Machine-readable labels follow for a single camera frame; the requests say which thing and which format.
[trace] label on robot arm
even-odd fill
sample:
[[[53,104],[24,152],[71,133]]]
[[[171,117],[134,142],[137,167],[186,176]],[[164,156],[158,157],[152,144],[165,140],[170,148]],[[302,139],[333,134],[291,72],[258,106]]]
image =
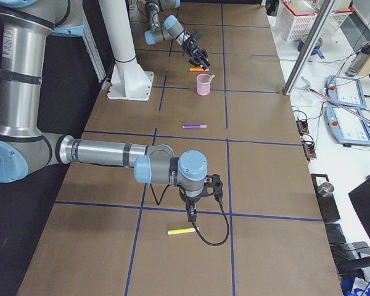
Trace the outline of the label on robot arm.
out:
[[[14,51],[14,32],[11,30],[4,30],[2,39],[2,57],[12,59]]]

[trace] white basket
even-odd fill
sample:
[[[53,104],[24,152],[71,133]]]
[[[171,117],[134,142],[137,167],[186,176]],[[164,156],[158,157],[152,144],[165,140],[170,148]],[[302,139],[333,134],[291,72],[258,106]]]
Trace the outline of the white basket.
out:
[[[315,6],[318,0],[305,0],[312,6]],[[276,26],[280,29],[282,36],[286,41],[300,40],[302,35],[308,34],[314,24],[317,13],[297,15],[290,9],[288,4],[291,0],[280,0]],[[331,38],[334,33],[340,28],[344,20],[353,12],[351,7],[346,11],[336,11],[330,16],[329,22],[321,33],[321,37]]]

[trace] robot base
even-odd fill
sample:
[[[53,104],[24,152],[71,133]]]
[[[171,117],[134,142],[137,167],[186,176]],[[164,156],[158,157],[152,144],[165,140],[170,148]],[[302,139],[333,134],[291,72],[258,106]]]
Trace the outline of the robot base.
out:
[[[141,86],[134,90],[130,90],[132,87],[131,84],[133,79],[129,78],[126,80],[126,70],[124,70],[124,83],[121,81],[119,71],[117,66],[114,66],[112,78],[111,78],[111,87],[107,94],[109,99],[116,100],[134,100],[134,101],[148,101],[150,92],[152,90],[152,81],[154,80],[154,73],[144,71],[139,65],[139,71],[142,79],[144,80]]]

